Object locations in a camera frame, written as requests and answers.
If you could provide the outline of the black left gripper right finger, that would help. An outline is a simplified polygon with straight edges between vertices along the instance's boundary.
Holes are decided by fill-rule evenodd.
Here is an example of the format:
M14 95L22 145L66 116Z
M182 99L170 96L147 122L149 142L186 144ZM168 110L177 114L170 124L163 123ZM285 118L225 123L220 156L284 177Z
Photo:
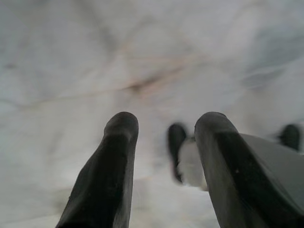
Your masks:
M304 228L224 114L203 114L195 139L220 228Z

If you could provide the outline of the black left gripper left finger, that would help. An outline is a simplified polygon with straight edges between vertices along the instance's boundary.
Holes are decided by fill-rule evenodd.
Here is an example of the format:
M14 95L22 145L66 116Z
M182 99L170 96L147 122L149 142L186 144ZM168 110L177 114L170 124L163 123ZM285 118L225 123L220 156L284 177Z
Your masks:
M114 115L81 169L56 228L129 228L139 125L130 112Z

